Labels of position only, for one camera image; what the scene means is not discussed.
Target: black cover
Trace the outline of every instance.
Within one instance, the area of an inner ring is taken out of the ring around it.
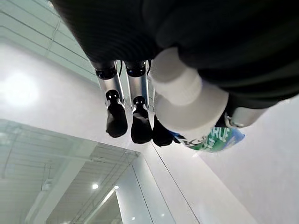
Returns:
[[[241,104],[299,92],[299,13],[287,0],[53,0],[93,62],[143,61],[162,49]]]

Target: ceiling light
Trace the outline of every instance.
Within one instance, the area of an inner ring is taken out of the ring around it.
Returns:
[[[98,189],[98,188],[99,188],[98,184],[94,183],[93,184],[93,189],[95,190],[95,189]]]
[[[5,100],[14,106],[26,106],[38,98],[38,89],[35,82],[23,74],[9,76],[0,83],[1,92]]]

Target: white wall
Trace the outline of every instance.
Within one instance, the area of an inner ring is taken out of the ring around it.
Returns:
[[[196,151],[172,144],[156,147],[201,224],[256,224]]]
[[[244,140],[201,158],[261,224],[299,223],[299,97],[269,109]]]
[[[143,198],[132,166],[118,180],[116,190],[123,224],[152,224],[152,219]]]
[[[119,186],[116,194],[124,224],[175,224],[142,155],[134,160],[116,184]]]

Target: white bottle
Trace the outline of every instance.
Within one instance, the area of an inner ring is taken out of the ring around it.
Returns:
[[[177,48],[153,60],[150,79],[155,87],[155,114],[187,147],[196,149],[209,135],[228,102],[228,93],[201,79],[183,64]]]

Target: black joint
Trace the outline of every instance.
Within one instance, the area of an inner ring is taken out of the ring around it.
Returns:
[[[146,63],[145,61],[125,61],[127,74],[131,77],[140,77],[145,74]]]
[[[97,77],[99,77],[100,79],[107,80],[117,75],[117,71],[114,66],[114,61],[97,63],[97,64],[93,64],[93,66],[95,67],[95,73]]]
[[[106,93],[106,99],[110,100],[111,103],[116,103],[117,100],[120,98],[118,91],[116,90],[109,90]]]

